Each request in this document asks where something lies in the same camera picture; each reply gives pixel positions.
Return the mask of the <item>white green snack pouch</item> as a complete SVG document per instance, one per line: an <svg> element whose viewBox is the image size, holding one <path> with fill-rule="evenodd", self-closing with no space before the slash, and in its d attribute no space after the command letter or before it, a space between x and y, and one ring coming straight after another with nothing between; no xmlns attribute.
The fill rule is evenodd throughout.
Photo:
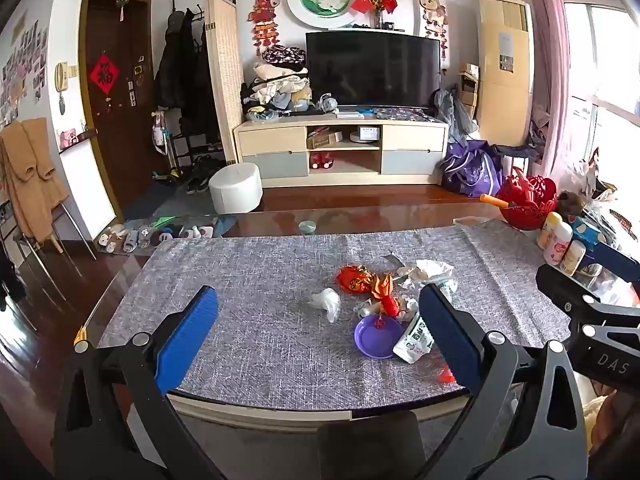
<svg viewBox="0 0 640 480"><path fill-rule="evenodd" d="M429 354L434 346L434 338L426 323L417 313L409 323L405 333L393 348L393 354L408 364L418 362L422 356Z"/></svg>

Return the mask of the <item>red lantern ornament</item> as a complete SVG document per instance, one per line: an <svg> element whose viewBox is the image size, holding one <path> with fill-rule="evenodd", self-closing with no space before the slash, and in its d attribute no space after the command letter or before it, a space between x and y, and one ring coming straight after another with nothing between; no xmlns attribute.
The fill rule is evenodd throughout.
<svg viewBox="0 0 640 480"><path fill-rule="evenodd" d="M374 321L374 326L382 330L386 324L386 318L397 318L400 307L393 296L382 296L378 302L378 317Z"/></svg>

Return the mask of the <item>purple plastic plate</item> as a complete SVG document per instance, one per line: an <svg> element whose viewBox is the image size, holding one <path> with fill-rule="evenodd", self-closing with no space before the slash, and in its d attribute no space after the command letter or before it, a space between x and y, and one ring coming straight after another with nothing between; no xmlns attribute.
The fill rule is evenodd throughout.
<svg viewBox="0 0 640 480"><path fill-rule="evenodd" d="M393 348L404 329L394 318L387 315L368 315L354 329L357 349L370 359L386 360L394 356Z"/></svg>

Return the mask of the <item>red gold foil wrapper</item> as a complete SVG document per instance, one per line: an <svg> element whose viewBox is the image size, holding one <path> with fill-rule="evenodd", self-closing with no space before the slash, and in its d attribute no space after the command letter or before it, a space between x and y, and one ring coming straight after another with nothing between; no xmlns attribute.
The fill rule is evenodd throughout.
<svg viewBox="0 0 640 480"><path fill-rule="evenodd" d="M337 285L348 294L370 294L373 274L365 266L343 266L336 276Z"/></svg>

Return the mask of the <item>black trash bin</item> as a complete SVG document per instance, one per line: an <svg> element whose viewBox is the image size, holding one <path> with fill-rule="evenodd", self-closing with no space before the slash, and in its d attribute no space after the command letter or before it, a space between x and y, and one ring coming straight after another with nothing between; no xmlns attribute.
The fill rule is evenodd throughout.
<svg viewBox="0 0 640 480"><path fill-rule="evenodd" d="M413 479L426 464L410 411L331 422L317 438L322 479Z"/></svg>

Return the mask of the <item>small cream bottle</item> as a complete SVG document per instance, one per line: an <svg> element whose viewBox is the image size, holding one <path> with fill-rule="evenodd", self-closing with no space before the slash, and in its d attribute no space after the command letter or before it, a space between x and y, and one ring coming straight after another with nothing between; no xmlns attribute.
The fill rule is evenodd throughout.
<svg viewBox="0 0 640 480"><path fill-rule="evenodd" d="M573 276L585 257L587 248L581 240L572 240L559 264L559 269L567 276Z"/></svg>

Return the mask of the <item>white pink bottle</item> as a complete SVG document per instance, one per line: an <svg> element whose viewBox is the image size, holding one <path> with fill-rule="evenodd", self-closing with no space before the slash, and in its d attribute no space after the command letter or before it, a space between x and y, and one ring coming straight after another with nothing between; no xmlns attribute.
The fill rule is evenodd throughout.
<svg viewBox="0 0 640 480"><path fill-rule="evenodd" d="M573 238L572 227L561 221L550 235L544 248L544 261L550 266L558 266L562 261Z"/></svg>

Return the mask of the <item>cream yellow bottle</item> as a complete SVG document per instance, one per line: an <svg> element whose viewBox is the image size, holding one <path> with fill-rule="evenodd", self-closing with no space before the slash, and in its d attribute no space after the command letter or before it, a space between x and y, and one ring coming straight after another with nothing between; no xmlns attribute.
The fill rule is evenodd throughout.
<svg viewBox="0 0 640 480"><path fill-rule="evenodd" d="M556 227L562 222L562 217L555 211L551 211L544 219L544 224L537 238L537 245L540 249L544 249L549 244Z"/></svg>

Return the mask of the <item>red plastic basket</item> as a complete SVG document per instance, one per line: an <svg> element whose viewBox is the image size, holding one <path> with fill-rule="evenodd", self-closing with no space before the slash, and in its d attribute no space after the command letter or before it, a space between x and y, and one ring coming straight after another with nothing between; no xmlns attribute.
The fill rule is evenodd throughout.
<svg viewBox="0 0 640 480"><path fill-rule="evenodd" d="M501 211L506 222L522 231L536 231L542 228L548 214L555 211L557 192L553 180L527 177L520 168L514 167L497 197L508 204Z"/></svg>

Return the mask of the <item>crumpled white tissue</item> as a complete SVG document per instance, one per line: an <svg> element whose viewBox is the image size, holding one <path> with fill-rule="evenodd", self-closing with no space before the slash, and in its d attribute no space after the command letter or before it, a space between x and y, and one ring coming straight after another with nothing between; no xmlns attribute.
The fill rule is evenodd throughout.
<svg viewBox="0 0 640 480"><path fill-rule="evenodd" d="M454 267L446 262L427 259L416 260L410 266L399 268L394 284L416 294L424 286L433 284L448 300L451 300L458 290L458 282L454 278Z"/></svg>

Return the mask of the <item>orange folded paper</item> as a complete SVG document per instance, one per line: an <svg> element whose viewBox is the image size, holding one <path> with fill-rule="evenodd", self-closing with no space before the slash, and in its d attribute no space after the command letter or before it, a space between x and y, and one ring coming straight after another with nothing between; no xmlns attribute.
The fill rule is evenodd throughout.
<svg viewBox="0 0 640 480"><path fill-rule="evenodd" d="M370 279L370 291L374 299L382 301L393 295L394 281L390 274L373 274Z"/></svg>

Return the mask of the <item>grey woven table mat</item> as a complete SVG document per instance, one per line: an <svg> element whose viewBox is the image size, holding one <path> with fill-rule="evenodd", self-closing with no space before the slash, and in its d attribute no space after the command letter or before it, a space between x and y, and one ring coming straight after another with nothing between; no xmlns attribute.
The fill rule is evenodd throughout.
<svg viewBox="0 0 640 480"><path fill-rule="evenodd" d="M542 294L542 255L500 221L475 226L335 235L168 240L155 249L101 337L104 347L151 333L203 287L216 290L218 318L180 391L212 402L282 411L351 411L439 402L459 387L439 376L437 351L413 364L372 360L356 347L362 298L341 296L329 321L312 296L336 286L343 266L393 272L404 263L451 266L455 308L514 344L568 337L567 316Z"/></svg>

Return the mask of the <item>purple bag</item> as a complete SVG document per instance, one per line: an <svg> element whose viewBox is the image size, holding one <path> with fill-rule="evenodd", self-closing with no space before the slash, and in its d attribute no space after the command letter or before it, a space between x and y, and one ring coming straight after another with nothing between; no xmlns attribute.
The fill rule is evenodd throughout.
<svg viewBox="0 0 640 480"><path fill-rule="evenodd" d="M438 166L442 186L464 196L495 196L503 184L501 157L484 140L449 142L446 156Z"/></svg>

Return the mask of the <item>white round stool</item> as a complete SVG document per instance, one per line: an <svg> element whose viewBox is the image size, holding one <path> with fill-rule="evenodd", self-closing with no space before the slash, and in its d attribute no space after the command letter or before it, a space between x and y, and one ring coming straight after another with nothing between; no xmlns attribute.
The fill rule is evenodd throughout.
<svg viewBox="0 0 640 480"><path fill-rule="evenodd" d="M252 162L241 162L218 170L208 180L217 214L248 214L262 201L262 178Z"/></svg>

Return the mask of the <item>tan coat on chair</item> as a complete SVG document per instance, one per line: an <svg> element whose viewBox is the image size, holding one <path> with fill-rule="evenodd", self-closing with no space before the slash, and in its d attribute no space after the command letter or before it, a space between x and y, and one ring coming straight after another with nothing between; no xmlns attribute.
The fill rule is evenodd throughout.
<svg viewBox="0 0 640 480"><path fill-rule="evenodd" d="M16 120L1 130L1 175L18 227L43 243L53 235L52 211L70 197L49 151L44 118Z"/></svg>

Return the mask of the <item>cream standing air conditioner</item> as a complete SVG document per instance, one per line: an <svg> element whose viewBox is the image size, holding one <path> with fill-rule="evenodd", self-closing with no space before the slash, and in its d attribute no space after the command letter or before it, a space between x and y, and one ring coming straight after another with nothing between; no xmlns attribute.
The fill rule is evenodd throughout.
<svg viewBox="0 0 640 480"><path fill-rule="evenodd" d="M535 76L533 18L522 0L480 0L476 118L491 144L525 143Z"/></svg>

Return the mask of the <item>cream tv cabinet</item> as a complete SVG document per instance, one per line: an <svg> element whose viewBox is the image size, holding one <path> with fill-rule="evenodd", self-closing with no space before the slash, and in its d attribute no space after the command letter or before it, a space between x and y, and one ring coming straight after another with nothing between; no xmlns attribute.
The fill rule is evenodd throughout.
<svg viewBox="0 0 640 480"><path fill-rule="evenodd" d="M266 188L439 184L448 126L333 114L244 122L235 160L256 165Z"/></svg>

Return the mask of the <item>coat rack with dark coats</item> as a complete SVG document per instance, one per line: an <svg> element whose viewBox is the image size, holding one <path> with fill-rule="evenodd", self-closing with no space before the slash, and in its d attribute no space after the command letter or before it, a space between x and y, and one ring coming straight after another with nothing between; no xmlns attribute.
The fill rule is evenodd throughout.
<svg viewBox="0 0 640 480"><path fill-rule="evenodd" d="M155 74L152 113L154 148L168 160L169 174L154 179L174 184L208 176L221 166L221 130L210 80L205 11L180 10L170 0L165 44Z"/></svg>

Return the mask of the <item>pile of clothes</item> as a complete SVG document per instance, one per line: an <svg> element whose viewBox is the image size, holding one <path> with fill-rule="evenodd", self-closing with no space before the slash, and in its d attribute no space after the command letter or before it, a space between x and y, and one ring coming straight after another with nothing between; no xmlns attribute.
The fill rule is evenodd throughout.
<svg viewBox="0 0 640 480"><path fill-rule="evenodd" d="M255 78L242 84L241 104L248 122L273 122L282 117L336 114L337 100L331 93L314 96L306 51L276 44L254 63Z"/></svg>

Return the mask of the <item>black flat television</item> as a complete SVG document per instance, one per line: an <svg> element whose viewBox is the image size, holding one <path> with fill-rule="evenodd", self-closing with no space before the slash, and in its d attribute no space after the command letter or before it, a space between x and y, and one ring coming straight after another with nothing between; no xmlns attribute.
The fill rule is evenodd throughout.
<svg viewBox="0 0 640 480"><path fill-rule="evenodd" d="M309 83L341 105L425 106L440 88L440 43L434 39L329 30L306 35Z"/></svg>

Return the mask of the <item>dark brown door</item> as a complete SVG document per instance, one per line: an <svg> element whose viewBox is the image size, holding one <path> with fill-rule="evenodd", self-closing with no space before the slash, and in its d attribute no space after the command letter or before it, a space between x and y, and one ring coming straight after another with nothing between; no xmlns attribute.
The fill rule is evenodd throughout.
<svg viewBox="0 0 640 480"><path fill-rule="evenodd" d="M93 154L122 219L166 168L152 141L151 0L81 0L79 62Z"/></svg>

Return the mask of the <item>folding screen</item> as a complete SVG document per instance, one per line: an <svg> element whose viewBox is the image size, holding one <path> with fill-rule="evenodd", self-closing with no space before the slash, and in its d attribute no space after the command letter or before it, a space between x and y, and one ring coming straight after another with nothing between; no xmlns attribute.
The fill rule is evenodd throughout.
<svg viewBox="0 0 640 480"><path fill-rule="evenodd" d="M241 86L244 82L240 55L238 14L228 0L206 0L205 35L210 81L224 158L240 161L234 129L244 122Z"/></svg>

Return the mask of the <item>orange handled tool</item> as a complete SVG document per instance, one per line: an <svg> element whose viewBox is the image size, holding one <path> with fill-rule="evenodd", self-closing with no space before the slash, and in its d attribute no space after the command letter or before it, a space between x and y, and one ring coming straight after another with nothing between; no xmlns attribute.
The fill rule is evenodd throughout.
<svg viewBox="0 0 640 480"><path fill-rule="evenodd" d="M500 198L488 194L482 194L480 196L480 201L482 203L497 207L499 209L508 209L510 208L510 203L505 200L500 200Z"/></svg>

